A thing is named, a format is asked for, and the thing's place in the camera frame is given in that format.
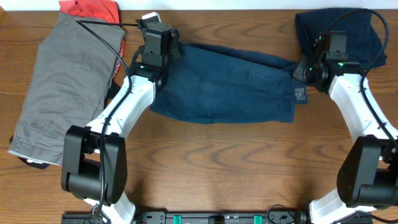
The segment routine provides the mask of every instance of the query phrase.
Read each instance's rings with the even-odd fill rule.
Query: blue garment
[[[312,57],[313,46],[319,35],[328,30],[330,25],[341,15],[350,12],[352,8],[319,9],[296,15],[296,30],[298,42],[303,54]],[[358,12],[351,14],[337,23],[333,30],[347,32],[347,51],[350,61],[359,62],[365,68],[376,58],[382,48],[381,41],[371,25],[371,14]],[[387,56],[382,54],[375,67],[386,64]]]
[[[292,122],[305,85],[291,78],[295,62],[211,45],[180,44],[169,79],[150,109],[193,123]]]

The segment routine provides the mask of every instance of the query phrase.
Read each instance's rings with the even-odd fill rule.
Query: table top
[[[188,43],[255,50],[300,59],[297,10],[160,11]],[[387,65],[371,71],[369,84],[389,121],[398,125],[398,13],[380,11],[390,28]],[[133,22],[147,11],[123,11]],[[60,223],[65,212],[90,206],[64,192],[61,167],[29,167],[7,153],[29,87],[37,48],[58,12],[6,12],[0,17],[0,222]],[[373,18],[378,34],[383,26]],[[130,61],[141,33],[126,28]],[[119,73],[118,83],[123,76]],[[300,208],[336,187],[352,142],[344,119],[325,94],[308,89],[293,123],[192,124],[146,110],[127,142],[126,193],[139,208],[169,211],[265,211],[280,203]],[[398,209],[376,211],[397,218]]]

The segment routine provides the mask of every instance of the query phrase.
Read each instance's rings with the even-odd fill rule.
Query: black fabric
[[[258,52],[180,44],[152,111],[193,123],[292,122],[306,86],[291,78],[294,62]]]
[[[303,54],[312,57],[314,43],[322,32],[332,25],[341,15],[352,8],[319,9],[296,15],[297,38]],[[382,48],[381,41],[371,26],[371,14],[359,12],[339,21],[333,30],[347,32],[347,53],[350,61],[359,62],[365,68],[376,58]],[[375,67],[386,64],[387,56],[382,54]]]

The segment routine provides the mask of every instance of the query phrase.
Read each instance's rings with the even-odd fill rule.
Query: gray garment
[[[104,109],[116,56],[77,19],[102,21],[60,13],[54,30],[39,46],[11,154],[60,165],[69,127],[85,126]],[[122,28],[87,26],[120,51]]]

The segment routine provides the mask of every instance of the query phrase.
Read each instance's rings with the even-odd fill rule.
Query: red fabric
[[[118,4],[110,0],[67,0],[59,1],[60,11],[69,16],[91,17],[102,19],[106,22],[119,23]],[[124,53],[124,40],[121,43],[119,51],[120,57]],[[116,76],[120,68],[120,61],[116,65],[113,78]]]

